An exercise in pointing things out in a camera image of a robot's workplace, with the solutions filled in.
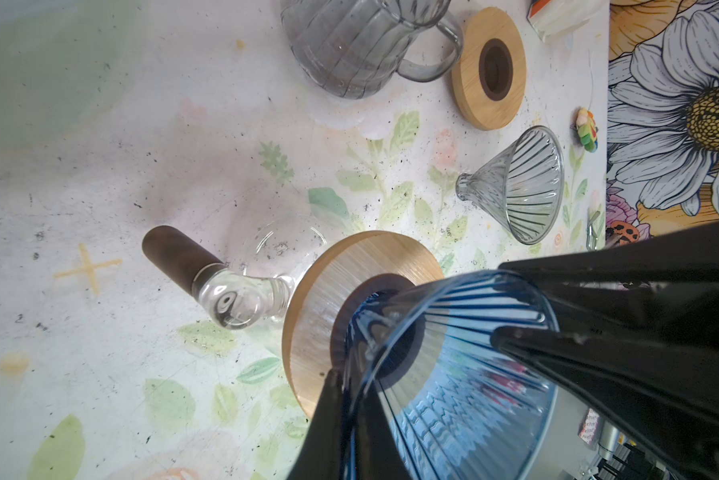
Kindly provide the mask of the coffee filter pack orange top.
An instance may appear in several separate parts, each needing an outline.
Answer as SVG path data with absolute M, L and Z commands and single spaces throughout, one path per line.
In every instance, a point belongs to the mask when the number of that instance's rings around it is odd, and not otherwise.
M 527 20 L 533 27 L 542 30 L 563 29 L 589 21 L 607 5 L 607 0 L 533 1 L 527 12 Z

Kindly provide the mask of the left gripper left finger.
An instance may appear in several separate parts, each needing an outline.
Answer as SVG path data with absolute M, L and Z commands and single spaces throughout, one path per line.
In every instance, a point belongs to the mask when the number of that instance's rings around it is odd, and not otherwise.
M 374 389 L 352 409 L 343 373 L 327 373 L 290 479 L 409 479 Z

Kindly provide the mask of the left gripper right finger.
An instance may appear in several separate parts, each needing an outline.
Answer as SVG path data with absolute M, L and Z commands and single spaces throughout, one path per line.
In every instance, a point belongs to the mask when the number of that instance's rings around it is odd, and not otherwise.
M 601 251 L 513 261 L 559 332 L 491 343 L 603 414 L 685 479 L 719 479 L 719 222 Z

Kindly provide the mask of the blue glass dripper cone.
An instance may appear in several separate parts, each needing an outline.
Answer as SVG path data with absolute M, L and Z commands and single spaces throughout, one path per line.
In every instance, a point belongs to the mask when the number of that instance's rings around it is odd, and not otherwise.
M 511 272 L 377 287 L 344 351 L 345 479 L 523 479 L 557 390 L 491 343 L 503 327 L 557 331 L 545 296 Z

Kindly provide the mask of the grey glass dripper cone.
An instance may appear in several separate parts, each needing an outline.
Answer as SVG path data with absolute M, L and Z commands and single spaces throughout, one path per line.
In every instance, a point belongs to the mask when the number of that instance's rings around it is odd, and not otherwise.
M 563 148 L 547 127 L 533 126 L 473 174 L 455 183 L 460 200 L 487 212 L 523 245 L 551 231 L 563 200 Z

